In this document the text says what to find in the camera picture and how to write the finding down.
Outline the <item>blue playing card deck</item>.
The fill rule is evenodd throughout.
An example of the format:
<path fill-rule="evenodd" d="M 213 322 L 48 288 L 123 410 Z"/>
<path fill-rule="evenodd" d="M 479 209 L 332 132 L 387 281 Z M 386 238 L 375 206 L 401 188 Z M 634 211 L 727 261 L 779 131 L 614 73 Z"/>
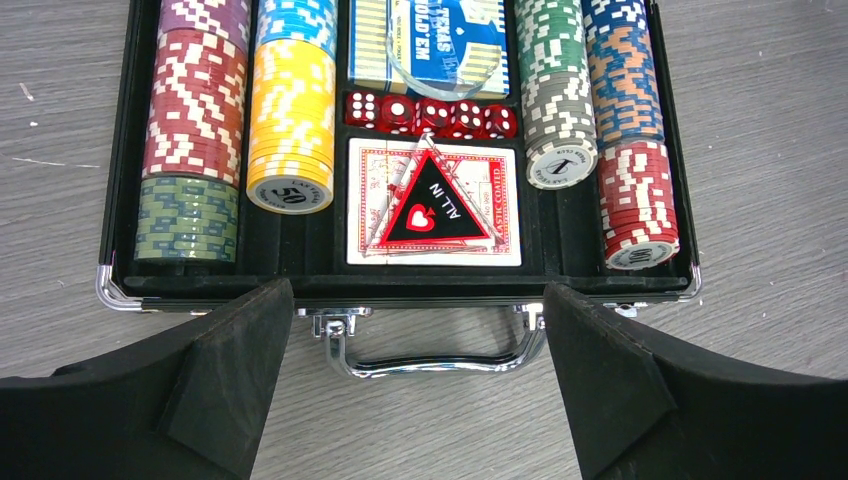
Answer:
<path fill-rule="evenodd" d="M 510 93 L 502 1 L 352 1 L 348 77 L 438 99 Z"/>

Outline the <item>black poker set case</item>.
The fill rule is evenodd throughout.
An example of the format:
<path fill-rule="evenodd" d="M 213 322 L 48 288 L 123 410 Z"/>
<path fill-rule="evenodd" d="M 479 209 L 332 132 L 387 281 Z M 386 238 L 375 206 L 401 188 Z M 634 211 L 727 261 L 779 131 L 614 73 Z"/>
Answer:
<path fill-rule="evenodd" d="M 337 159 L 336 197 L 316 214 L 281 216 L 240 204 L 233 264 L 144 265 L 135 261 L 144 127 L 153 82 L 159 5 L 129 5 L 122 78 L 96 277 L 101 302 L 114 310 L 207 313 L 275 279 L 293 287 L 297 312 L 315 318 L 367 316 L 375 309 L 512 306 L 525 312 L 556 282 L 614 307 L 693 299 L 702 280 L 660 7 L 648 25 L 662 106 L 681 249 L 670 261 L 633 273 L 603 259 L 598 187 L 543 191 L 520 180 L 519 267 L 354 266 L 345 262 L 348 165 Z"/>

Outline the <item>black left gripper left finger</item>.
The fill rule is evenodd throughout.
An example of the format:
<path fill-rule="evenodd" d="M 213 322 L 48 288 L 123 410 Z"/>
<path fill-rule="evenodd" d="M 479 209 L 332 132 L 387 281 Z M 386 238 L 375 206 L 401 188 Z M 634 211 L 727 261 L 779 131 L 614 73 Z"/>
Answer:
<path fill-rule="evenodd" d="M 247 479 L 294 313 L 284 279 L 120 349 L 1 382 L 5 479 Z"/>

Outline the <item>red white chip stack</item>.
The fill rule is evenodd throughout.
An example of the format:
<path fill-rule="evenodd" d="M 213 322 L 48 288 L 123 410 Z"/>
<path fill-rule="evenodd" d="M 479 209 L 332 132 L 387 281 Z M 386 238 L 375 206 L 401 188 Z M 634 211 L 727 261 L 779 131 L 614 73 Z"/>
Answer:
<path fill-rule="evenodd" d="M 250 22 L 248 1 L 161 3 L 143 177 L 238 186 Z"/>

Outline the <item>clear round dealer button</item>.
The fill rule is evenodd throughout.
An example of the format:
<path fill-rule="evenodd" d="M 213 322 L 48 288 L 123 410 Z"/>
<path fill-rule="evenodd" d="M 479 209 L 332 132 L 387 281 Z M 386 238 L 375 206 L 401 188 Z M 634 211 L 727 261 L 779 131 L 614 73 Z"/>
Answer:
<path fill-rule="evenodd" d="M 509 92 L 501 1 L 390 1 L 385 50 L 393 72 L 414 92 L 445 101 L 484 87 Z"/>

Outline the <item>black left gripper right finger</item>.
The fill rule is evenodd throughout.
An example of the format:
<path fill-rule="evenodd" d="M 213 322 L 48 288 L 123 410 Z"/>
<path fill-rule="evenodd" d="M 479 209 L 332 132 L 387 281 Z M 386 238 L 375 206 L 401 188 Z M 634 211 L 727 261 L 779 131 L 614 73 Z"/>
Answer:
<path fill-rule="evenodd" d="M 843 479 L 847 384 L 706 350 L 560 284 L 546 335 L 585 479 Z"/>

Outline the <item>green poker chip stack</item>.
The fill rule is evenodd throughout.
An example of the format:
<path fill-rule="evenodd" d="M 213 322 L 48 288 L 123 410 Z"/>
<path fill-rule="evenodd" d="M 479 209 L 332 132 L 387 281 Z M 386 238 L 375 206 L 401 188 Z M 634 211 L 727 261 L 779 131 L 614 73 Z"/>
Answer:
<path fill-rule="evenodd" d="M 237 189 L 219 181 L 184 176 L 144 179 L 134 258 L 233 263 L 238 201 Z"/>

